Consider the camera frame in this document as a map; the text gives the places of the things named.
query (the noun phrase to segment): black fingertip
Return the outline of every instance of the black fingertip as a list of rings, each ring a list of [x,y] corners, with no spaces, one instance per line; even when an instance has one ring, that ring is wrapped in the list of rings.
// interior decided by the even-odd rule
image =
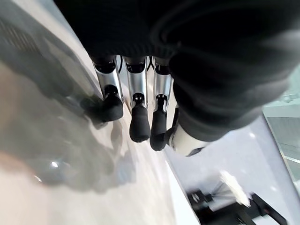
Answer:
[[[156,110],[153,113],[150,146],[155,151],[161,151],[165,147],[166,118],[167,113],[163,110]]]
[[[150,137],[150,125],[148,122],[148,112],[141,104],[132,109],[132,119],[129,128],[129,135],[134,142],[143,142]]]
[[[108,96],[103,102],[103,120],[114,121],[122,118],[123,103],[114,95]]]

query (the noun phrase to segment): glass surface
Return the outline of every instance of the glass surface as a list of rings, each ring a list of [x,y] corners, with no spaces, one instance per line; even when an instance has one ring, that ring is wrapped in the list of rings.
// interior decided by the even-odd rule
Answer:
[[[300,193],[300,66],[290,76],[290,86],[263,114]]]
[[[91,61],[59,18],[52,1],[1,1],[0,224],[175,224],[163,153],[130,140],[125,105],[95,127]]]

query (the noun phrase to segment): black sleeve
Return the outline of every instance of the black sleeve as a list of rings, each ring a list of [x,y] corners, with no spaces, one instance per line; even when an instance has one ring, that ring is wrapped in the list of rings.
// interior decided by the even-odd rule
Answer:
[[[252,122],[300,61],[298,0],[202,0],[157,20],[151,38],[170,60],[179,123],[214,141]]]

